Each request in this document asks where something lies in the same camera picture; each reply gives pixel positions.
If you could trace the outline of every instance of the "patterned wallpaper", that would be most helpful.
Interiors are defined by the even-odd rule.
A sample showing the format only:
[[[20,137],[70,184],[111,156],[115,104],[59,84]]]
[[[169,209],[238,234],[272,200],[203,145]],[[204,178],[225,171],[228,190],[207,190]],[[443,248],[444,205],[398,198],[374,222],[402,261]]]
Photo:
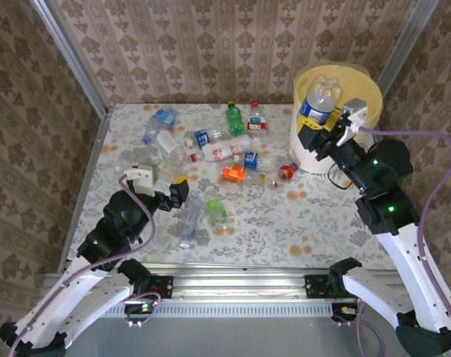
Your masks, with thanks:
[[[437,130],[451,135],[451,1],[440,0],[384,100],[384,129]],[[406,138],[415,172],[406,190],[421,211],[451,163],[441,139]],[[426,239],[451,288],[451,177],[429,212]]]
[[[0,324],[56,269],[97,125],[30,3],[0,1]]]
[[[291,103],[316,60],[377,79],[416,0],[54,0],[105,103]]]

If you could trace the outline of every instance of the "orange sticker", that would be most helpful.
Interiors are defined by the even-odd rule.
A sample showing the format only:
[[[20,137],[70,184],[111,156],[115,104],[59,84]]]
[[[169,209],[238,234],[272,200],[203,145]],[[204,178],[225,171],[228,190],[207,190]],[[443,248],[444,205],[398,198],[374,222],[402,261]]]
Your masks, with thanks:
[[[229,181],[243,182],[245,168],[240,165],[225,164],[222,177]]]

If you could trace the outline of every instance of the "cable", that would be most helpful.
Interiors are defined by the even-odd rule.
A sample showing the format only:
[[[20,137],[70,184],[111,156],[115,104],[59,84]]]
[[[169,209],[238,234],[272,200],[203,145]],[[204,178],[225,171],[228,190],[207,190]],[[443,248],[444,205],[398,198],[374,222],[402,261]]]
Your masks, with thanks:
[[[154,295],[154,296],[156,297],[158,303],[156,304],[156,306],[154,306],[154,309],[152,310],[152,312],[149,314],[149,316],[148,316],[147,318],[145,318],[145,319],[142,320],[142,321],[138,321],[138,322],[137,322],[137,325],[138,325],[139,327],[141,327],[141,326],[144,325],[146,322],[148,322],[149,320],[151,320],[152,317],[153,317],[154,315],[156,315],[156,313],[158,312],[160,303],[161,303],[162,300],[163,300],[162,297],[160,296],[160,294],[158,294],[157,292],[145,292],[144,294],[139,294],[138,296],[127,297],[126,299],[124,299],[123,301],[121,301],[121,302],[123,303],[123,302],[125,302],[126,300],[144,298],[145,296],[148,296],[148,295]],[[125,320],[126,320],[127,323],[131,324],[130,326],[132,326],[132,321],[129,320],[129,316],[130,316],[130,315],[131,315],[131,312],[128,312],[128,315],[125,317]]]
[[[347,321],[344,318],[340,317],[339,315],[335,315],[336,318],[340,319],[342,322],[346,322],[349,324],[355,324],[357,327],[357,343],[359,344],[359,350],[360,353],[362,354],[363,357],[367,357],[366,352],[364,351],[364,346],[363,346],[363,342],[362,342],[362,337],[361,337],[361,327],[365,326],[368,327],[369,329],[372,330],[372,332],[377,336],[377,339],[379,340],[379,357],[385,357],[386,355],[386,343],[383,339],[382,334],[380,333],[380,331],[377,329],[376,326],[374,326],[373,324],[371,324],[370,322],[367,321],[362,321],[362,314],[364,313],[364,306],[366,305],[365,302],[362,303],[359,312],[357,314],[357,320],[356,321]]]
[[[334,182],[334,181],[332,181],[331,180],[331,177],[330,177],[330,173],[331,173],[331,170],[332,170],[332,168],[334,167],[334,166],[336,166],[336,163],[334,162],[334,164],[331,166],[331,167],[329,167],[329,170],[328,170],[328,180],[334,185],[334,186],[336,186],[337,188],[339,188],[340,190],[347,190],[348,188],[350,188],[350,186],[352,185],[352,182],[347,186],[347,187],[343,187],[343,186],[339,186],[336,182]]]
[[[123,259],[124,257],[127,257],[127,256],[129,256],[131,254],[135,254],[135,253],[137,253],[139,251],[142,251],[154,239],[154,235],[156,234],[156,225],[155,225],[154,220],[152,218],[152,214],[151,214],[151,212],[149,212],[148,208],[144,205],[144,203],[142,203],[141,200],[139,200],[139,198],[136,197],[136,195],[129,189],[128,185],[124,184],[123,181],[124,181],[125,178],[126,178],[126,175],[122,175],[120,177],[120,180],[119,180],[120,186],[133,199],[133,201],[136,202],[137,205],[144,211],[144,213],[148,217],[149,223],[151,224],[151,234],[149,235],[148,240],[144,244],[142,244],[139,247],[137,247],[136,249],[133,249],[131,251],[127,251],[127,252],[122,253],[122,254],[118,254],[118,255],[116,255],[114,257],[109,257],[107,259],[100,260],[99,262],[96,262],[96,263],[93,263],[93,264],[91,264],[89,266],[86,266],[85,268],[80,269],[79,271],[74,273],[71,277],[69,277],[67,280],[65,280],[64,283],[61,286],[59,286],[59,288],[55,292],[53,292],[53,294],[45,301],[45,303],[42,306],[40,306],[39,311],[37,311],[37,313],[33,315],[33,317],[30,319],[28,324],[25,325],[25,328],[19,333],[17,338],[12,343],[12,347],[10,348],[10,352],[9,352],[9,357],[14,357],[17,345],[19,344],[21,339],[25,336],[25,334],[27,333],[27,330],[32,327],[32,325],[35,323],[35,321],[40,317],[40,315],[45,311],[45,309],[47,309],[47,307],[52,303],[52,301],[55,300],[55,298],[58,296],[58,294],[66,286],[70,285],[70,283],[72,281],[74,281],[75,279],[80,277],[84,272],[86,272],[88,270],[91,270],[91,269],[96,268],[98,266],[102,266],[103,264],[106,264],[106,263],[114,262],[115,260]]]
[[[442,138],[451,144],[451,137],[446,134],[443,134],[442,132],[428,132],[428,131],[420,131],[420,130],[404,130],[404,131],[387,132],[387,131],[376,130],[376,129],[367,129],[364,127],[360,127],[359,130],[362,132],[367,132],[369,134],[385,135],[385,136],[395,136],[395,135],[435,136],[437,138]],[[433,288],[435,288],[435,291],[437,292],[438,296],[440,297],[441,301],[443,302],[445,309],[447,309],[449,317],[451,318],[451,303],[447,299],[447,296],[445,295],[443,289],[441,288],[435,275],[433,274],[433,271],[430,268],[430,265],[426,258],[426,253],[425,253],[425,249],[424,249],[424,224],[426,221],[426,216],[428,215],[429,206],[431,205],[432,200],[435,198],[438,191],[441,189],[441,187],[443,186],[445,181],[450,176],[451,176],[451,165],[450,165],[450,168],[448,169],[447,173],[441,178],[441,180],[438,182],[438,184],[433,189],[432,193],[430,193],[430,196],[428,196],[428,199],[426,199],[426,202],[424,205],[424,210],[422,211],[422,214],[421,214],[421,221],[420,221],[420,224],[418,225],[417,246],[418,246],[418,253],[420,254],[421,262],[424,265],[425,272],[427,273],[428,278],[432,282]]]

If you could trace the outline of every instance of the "yellow bucket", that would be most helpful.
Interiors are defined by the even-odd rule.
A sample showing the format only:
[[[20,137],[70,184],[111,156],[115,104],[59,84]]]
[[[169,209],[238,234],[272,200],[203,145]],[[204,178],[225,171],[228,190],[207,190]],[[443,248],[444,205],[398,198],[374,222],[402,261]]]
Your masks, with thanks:
[[[298,161],[299,166],[311,173],[327,173],[329,167],[332,165],[330,158],[324,159],[320,162],[314,159],[316,153],[310,154],[302,148],[299,139],[297,139],[297,121],[299,120],[299,109],[306,98],[308,87],[317,76],[324,74],[326,77],[336,77],[340,85],[343,87],[343,98],[337,104],[338,108],[353,98],[359,98],[367,103],[369,113],[367,121],[363,125],[366,128],[374,128],[379,119],[383,108],[382,94],[379,87],[364,67],[349,64],[325,64],[314,66],[313,68],[306,67],[302,69],[294,79],[293,82],[293,119],[290,131],[290,144],[293,153]],[[360,141],[362,134],[356,136],[355,140]]]

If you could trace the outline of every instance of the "floral tablecloth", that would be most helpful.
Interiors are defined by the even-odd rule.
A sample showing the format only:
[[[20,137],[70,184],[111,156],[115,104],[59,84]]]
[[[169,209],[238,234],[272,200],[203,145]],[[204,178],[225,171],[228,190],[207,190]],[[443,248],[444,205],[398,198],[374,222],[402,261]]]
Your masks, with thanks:
[[[204,124],[225,123],[226,105],[178,104],[178,120],[171,129],[178,142],[202,129]],[[261,139],[260,151],[278,156],[279,164],[289,164],[288,133],[292,105],[264,105],[270,132]],[[142,158],[160,155],[154,145],[141,138],[150,116],[159,105],[121,104],[116,106],[108,134],[97,162],[69,257],[72,258],[86,234],[103,216],[103,207],[117,190],[118,167],[137,164]],[[249,106],[239,106],[246,117]],[[366,268],[387,269],[394,265],[357,215],[354,201],[359,194],[352,186],[338,190],[325,175],[296,172],[283,191],[244,187],[218,177],[216,163],[195,163],[186,174],[190,190],[204,191],[213,184],[230,216],[230,227],[214,234],[206,216],[201,216],[193,247],[178,247],[179,212],[157,211],[153,243],[135,258],[154,263],[220,263],[253,266],[327,268],[346,257],[355,257]],[[341,185],[346,177],[332,172]],[[143,238],[149,236],[146,227]]]

